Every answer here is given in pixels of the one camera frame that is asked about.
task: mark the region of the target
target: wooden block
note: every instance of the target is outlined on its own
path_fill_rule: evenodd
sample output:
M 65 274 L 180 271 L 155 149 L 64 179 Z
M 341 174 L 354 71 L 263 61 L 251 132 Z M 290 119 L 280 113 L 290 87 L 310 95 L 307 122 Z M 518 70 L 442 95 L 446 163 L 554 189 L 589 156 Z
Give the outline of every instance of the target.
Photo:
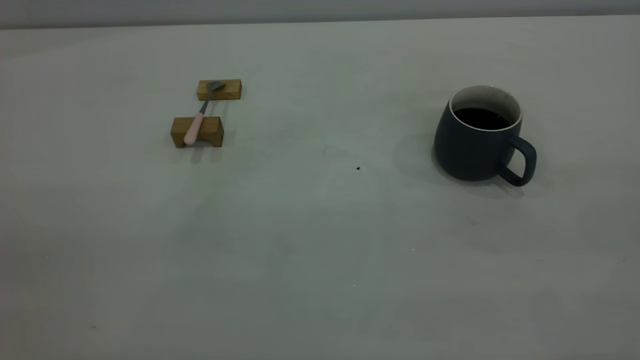
M 207 83 L 212 80 L 201 80 L 198 84 L 198 99 L 201 101 L 207 100 L 209 91 L 207 90 Z M 242 81 L 240 79 L 233 80 L 221 80 L 225 82 L 225 86 L 213 90 L 211 94 L 211 100 L 238 100 L 240 99 L 240 93 L 242 92 Z
M 173 126 L 171 127 L 171 138 L 177 148 L 184 147 L 184 135 L 187 134 L 187 130 L 193 117 L 177 117 L 173 120 Z M 222 122 L 219 117 L 205 117 L 202 120 L 200 131 L 198 132 L 198 138 L 196 140 L 204 140 L 211 143 L 215 147 L 222 146 L 222 139 L 225 137 L 225 130 L 222 128 Z

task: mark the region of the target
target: gray wall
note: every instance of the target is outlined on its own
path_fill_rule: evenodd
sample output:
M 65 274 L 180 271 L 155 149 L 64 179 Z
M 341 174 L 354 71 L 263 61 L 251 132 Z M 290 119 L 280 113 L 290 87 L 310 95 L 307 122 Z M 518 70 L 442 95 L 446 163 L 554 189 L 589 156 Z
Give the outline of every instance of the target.
M 0 28 L 640 13 L 640 0 L 2 0 Z

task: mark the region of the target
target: dark liquid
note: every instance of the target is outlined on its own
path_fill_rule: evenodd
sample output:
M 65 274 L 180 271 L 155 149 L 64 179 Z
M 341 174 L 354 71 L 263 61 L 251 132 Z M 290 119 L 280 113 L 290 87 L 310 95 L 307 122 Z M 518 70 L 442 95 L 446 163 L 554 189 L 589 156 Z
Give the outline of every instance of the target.
M 504 117 L 490 110 L 466 108 L 454 111 L 454 115 L 465 124 L 484 130 L 500 130 L 509 127 Z

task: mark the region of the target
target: table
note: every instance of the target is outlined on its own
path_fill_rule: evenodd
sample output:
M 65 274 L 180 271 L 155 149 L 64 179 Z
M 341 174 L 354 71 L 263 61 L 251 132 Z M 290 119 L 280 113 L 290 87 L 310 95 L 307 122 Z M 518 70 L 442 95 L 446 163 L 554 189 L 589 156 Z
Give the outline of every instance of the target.
M 1 357 L 637 357 L 639 34 L 638 16 L 0 31 Z M 243 98 L 207 111 L 223 147 L 176 149 L 198 81 L 234 78 Z M 521 102 L 523 188 L 433 162 L 475 84 Z

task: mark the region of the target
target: mug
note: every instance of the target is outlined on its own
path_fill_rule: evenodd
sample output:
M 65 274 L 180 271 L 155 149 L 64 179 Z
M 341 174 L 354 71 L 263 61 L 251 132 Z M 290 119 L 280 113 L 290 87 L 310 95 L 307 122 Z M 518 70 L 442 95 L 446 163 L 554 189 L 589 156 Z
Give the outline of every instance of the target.
M 465 122 L 459 119 L 462 115 L 458 112 L 456 116 L 456 112 L 462 109 L 471 110 L 467 114 L 472 118 L 463 117 Z M 494 113 L 489 114 L 501 118 L 504 127 L 493 129 L 486 122 L 488 118 L 473 119 L 478 109 L 480 114 L 486 110 Z M 484 85 L 464 88 L 451 96 L 440 118 L 433 146 L 436 159 L 446 172 L 461 180 L 479 181 L 500 175 L 512 185 L 526 185 L 536 170 L 536 149 L 519 137 L 521 126 L 520 105 L 508 92 Z M 522 177 L 507 168 L 514 149 L 524 155 Z

